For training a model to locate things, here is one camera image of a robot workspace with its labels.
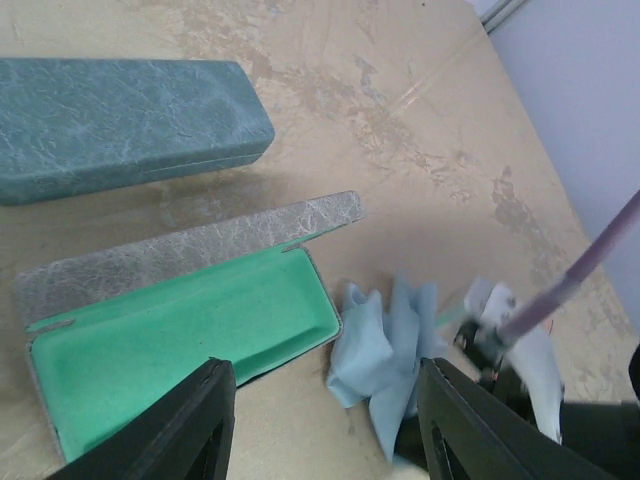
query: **white wall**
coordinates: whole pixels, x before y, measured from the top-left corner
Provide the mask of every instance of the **white wall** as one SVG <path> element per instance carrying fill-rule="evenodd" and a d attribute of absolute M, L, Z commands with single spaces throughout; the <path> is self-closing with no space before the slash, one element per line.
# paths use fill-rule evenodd
<path fill-rule="evenodd" d="M 640 1 L 530 0 L 491 40 L 593 238 L 640 188 Z M 640 227 L 605 268 L 640 331 Z"/>

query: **beige tabletop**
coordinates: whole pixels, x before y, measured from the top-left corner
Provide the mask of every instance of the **beige tabletop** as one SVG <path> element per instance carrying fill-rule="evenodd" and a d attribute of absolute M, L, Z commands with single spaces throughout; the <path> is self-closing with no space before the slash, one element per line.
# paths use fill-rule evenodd
<path fill-rule="evenodd" d="M 386 292 L 402 268 L 440 298 L 476 274 L 527 298 L 587 245 L 462 0 L 0 0 L 0 55 L 237 60 L 277 132 L 249 168 L 0 209 L 2 479 L 61 465 L 10 299 L 18 271 L 350 189 L 368 217 L 310 244 L 334 293 L 345 278 Z M 631 395 L 637 340 L 602 272 L 553 338 L 570 398 Z M 385 464 L 325 365 L 316 350 L 239 390 L 230 479 L 421 478 Z"/>

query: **brown stain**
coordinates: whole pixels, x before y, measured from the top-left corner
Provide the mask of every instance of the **brown stain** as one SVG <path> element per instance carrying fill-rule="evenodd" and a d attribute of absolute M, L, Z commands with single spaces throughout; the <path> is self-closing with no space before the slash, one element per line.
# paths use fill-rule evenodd
<path fill-rule="evenodd" d="M 496 206 L 495 219 L 510 233 L 521 235 L 527 240 L 529 251 L 533 255 L 531 282 L 536 287 L 548 285 L 562 266 L 566 265 L 566 255 L 546 237 L 529 207 L 516 196 L 511 181 L 511 167 L 505 167 L 500 178 L 494 179 L 491 198 Z"/>

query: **crumpled cloth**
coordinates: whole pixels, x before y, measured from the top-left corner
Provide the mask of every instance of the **crumpled cloth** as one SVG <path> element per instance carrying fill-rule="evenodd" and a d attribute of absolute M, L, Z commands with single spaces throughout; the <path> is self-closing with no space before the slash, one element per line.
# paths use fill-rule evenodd
<path fill-rule="evenodd" d="M 400 423 L 417 414 L 421 358 L 444 357 L 436 329 L 437 288 L 413 288 L 395 277 L 389 312 L 377 290 L 365 295 L 353 283 L 343 296 L 343 331 L 331 353 L 327 387 L 344 408 L 369 399 L 369 415 L 389 462 Z"/>

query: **gray strip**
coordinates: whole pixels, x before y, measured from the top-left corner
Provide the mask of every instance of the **gray strip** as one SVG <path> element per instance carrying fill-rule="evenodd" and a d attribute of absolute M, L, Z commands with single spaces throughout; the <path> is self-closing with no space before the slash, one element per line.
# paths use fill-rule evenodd
<path fill-rule="evenodd" d="M 343 192 L 53 262 L 19 273 L 25 327 L 234 258 L 360 220 L 356 192 Z"/>

